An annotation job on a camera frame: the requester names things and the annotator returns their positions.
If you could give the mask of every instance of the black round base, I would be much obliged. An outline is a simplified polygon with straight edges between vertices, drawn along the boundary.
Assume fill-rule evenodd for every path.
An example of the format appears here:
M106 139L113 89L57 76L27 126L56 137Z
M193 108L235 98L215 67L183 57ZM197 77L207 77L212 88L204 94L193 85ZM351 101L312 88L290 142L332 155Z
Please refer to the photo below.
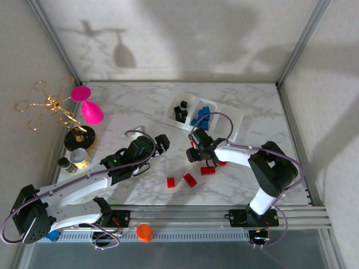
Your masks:
M63 141L65 148L69 151L75 149L89 149L96 140L95 131L89 126L81 126L87 132L81 131L79 128L71 129L65 136Z

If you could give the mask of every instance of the small jar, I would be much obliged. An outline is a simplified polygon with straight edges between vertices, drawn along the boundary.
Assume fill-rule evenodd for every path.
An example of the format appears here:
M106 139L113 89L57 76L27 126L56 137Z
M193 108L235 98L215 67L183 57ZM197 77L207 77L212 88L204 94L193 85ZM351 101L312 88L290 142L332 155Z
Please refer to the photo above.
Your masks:
M71 163L66 157L62 157L58 160L57 164L65 169L65 171L73 174L77 171L77 167Z

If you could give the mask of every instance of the white wall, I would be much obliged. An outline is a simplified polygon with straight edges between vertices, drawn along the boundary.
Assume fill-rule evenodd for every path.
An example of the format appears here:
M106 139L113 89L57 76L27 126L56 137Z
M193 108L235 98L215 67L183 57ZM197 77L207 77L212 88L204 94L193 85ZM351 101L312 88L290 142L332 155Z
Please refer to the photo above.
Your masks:
M317 0L41 3L82 80L274 82Z
M359 1L332 1L285 84L348 268L359 268Z
M31 131L27 122L38 115L39 110L31 108L19 113L14 105L24 99L43 100L43 94L32 90L33 83L38 80L47 80L49 91L57 92L66 71L25 0L2 0L0 24L2 223L22 187L48 184L55 165L51 159L62 143L59 136L64 130L55 125L54 119L48 119L42 129ZM9 239L19 239L13 223L6 234ZM0 242L0 268L10 267L16 248Z

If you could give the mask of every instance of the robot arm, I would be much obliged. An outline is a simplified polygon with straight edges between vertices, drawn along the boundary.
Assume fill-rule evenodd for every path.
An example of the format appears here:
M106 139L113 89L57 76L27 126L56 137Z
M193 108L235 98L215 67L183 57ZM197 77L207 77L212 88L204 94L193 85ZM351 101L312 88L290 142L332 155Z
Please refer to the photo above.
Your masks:
M149 167L149 164L148 161L141 162L141 160L145 160L152 152L154 154L151 157L157 157L169 148L166 135L161 134L155 138L155 141L157 144L154 149L152 139L138 136L127 149L120 149L115 154L105 157L100 164L96 164L82 174L37 190L33 185L23 188L12 212L26 201L50 192L49 195L23 207L13 217L23 243L34 243L49 232L67 226L95 222L105 225L112 219L112 210L104 198L95 198L88 203L69 204L93 191L107 188L142 173L139 170L144 165Z
M257 226L270 209L274 200L298 175L296 167L288 160L263 151L241 150L226 145L224 138L215 141L198 128L189 136L196 148L186 151L190 162L201 160L228 161L252 169L259 183L259 190L247 208L247 222ZM274 142L268 141L262 148L284 154Z

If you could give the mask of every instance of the gold jewelry stand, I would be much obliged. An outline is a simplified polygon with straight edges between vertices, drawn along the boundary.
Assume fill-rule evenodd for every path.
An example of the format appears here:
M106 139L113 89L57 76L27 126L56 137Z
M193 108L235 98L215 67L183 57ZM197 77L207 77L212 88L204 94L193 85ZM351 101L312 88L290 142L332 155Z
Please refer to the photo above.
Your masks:
M30 103L27 100L23 100L18 102L15 105L15 110L18 112L24 112L29 107L33 105L44 106L46 109L38 116L29 120L27 123L27 127L31 130L37 130L43 125L43 116L50 111L53 111L51 117L57 118L57 125L64 126L68 128L70 131L66 134L64 144L66 149L72 151L79 147L84 149L90 148L96 139L95 131L89 126L82 126L81 122L75 119L75 115L73 112L63 109L61 106L64 102L69 100L71 97L62 99L61 91L65 87L70 87L74 84L75 80L71 76L66 76L61 79L61 87L57 95L49 95L46 92L47 82L46 81L38 81L34 84L33 88L36 91L42 91L45 96L45 101L42 104Z

